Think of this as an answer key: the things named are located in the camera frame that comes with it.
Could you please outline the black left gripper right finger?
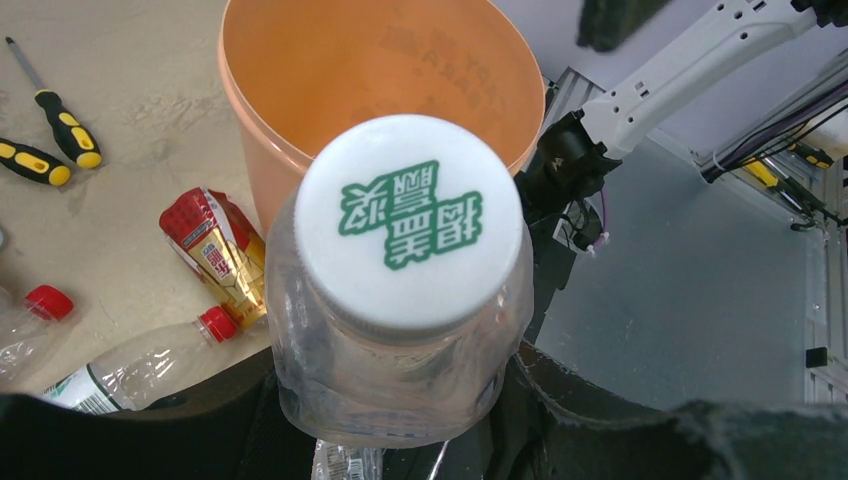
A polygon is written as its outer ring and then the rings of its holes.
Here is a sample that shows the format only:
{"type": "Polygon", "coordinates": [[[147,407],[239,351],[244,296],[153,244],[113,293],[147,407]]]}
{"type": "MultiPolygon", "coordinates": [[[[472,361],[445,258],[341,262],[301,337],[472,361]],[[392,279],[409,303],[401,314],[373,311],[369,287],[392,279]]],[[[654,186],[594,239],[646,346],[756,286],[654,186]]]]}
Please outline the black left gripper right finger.
{"type": "Polygon", "coordinates": [[[843,479],[847,409],[630,402],[529,343],[490,413],[446,443],[389,450],[387,479],[843,479]]]}

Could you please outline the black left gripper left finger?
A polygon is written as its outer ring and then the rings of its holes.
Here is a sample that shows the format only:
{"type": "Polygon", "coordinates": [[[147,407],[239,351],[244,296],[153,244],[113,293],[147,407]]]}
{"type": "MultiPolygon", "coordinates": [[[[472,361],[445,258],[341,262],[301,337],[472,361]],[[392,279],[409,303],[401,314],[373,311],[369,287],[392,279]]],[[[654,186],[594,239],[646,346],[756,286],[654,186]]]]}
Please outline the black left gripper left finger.
{"type": "Polygon", "coordinates": [[[1,397],[4,479],[308,479],[314,448],[281,411],[269,349],[138,412],[1,397]]]}

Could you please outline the clear jar white green lid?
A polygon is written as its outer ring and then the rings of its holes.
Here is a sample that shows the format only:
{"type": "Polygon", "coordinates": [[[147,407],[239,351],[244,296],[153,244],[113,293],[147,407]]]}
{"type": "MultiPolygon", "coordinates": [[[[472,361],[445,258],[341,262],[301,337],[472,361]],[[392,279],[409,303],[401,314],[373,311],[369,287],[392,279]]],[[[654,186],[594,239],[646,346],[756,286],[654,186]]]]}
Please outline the clear jar white green lid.
{"type": "Polygon", "coordinates": [[[496,402],[534,310],[516,186],[476,135],[420,114],[340,134],[266,237],[289,422],[346,446],[453,439],[496,402]]]}

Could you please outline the gold red label bottle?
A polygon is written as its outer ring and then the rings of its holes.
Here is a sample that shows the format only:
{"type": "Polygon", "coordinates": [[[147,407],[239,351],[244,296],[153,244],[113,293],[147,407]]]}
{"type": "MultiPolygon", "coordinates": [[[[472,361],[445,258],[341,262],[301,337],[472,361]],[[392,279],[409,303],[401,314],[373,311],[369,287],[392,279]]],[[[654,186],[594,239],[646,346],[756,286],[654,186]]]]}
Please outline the gold red label bottle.
{"type": "Polygon", "coordinates": [[[238,327],[266,319],[265,243],[226,194],[195,187],[161,213],[158,225],[238,327]]]}

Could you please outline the orange plastic bin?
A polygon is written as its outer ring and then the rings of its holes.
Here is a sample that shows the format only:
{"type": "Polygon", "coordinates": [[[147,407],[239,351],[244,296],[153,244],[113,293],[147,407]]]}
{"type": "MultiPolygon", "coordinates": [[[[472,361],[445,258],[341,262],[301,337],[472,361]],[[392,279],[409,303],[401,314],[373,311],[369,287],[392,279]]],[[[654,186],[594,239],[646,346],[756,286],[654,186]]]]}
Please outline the orange plastic bin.
{"type": "Polygon", "coordinates": [[[442,118],[516,172],[545,115],[537,61],[489,1],[231,1],[218,65],[262,229],[313,157],[361,122],[442,118]]]}

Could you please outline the blue white grapefruit drink bottle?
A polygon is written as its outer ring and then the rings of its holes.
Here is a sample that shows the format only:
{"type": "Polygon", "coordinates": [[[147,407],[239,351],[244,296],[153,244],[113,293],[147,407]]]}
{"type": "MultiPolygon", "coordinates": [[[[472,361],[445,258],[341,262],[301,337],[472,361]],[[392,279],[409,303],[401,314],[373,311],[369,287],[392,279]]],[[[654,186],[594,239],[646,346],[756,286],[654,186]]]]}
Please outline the blue white grapefruit drink bottle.
{"type": "Polygon", "coordinates": [[[317,440],[312,480],[380,480],[383,475],[381,448],[345,447],[317,440]]]}

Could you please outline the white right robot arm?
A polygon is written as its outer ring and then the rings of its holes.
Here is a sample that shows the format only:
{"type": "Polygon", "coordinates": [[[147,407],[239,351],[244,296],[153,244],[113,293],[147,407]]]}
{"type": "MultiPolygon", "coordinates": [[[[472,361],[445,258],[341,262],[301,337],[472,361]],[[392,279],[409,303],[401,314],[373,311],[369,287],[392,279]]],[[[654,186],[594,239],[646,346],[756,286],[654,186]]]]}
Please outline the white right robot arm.
{"type": "Polygon", "coordinates": [[[537,340],[576,259],[556,239],[569,207],[585,209],[650,131],[716,82],[813,27],[846,24],[844,1],[719,1],[617,86],[549,126],[537,161],[515,176],[534,262],[525,340],[537,340]]]}

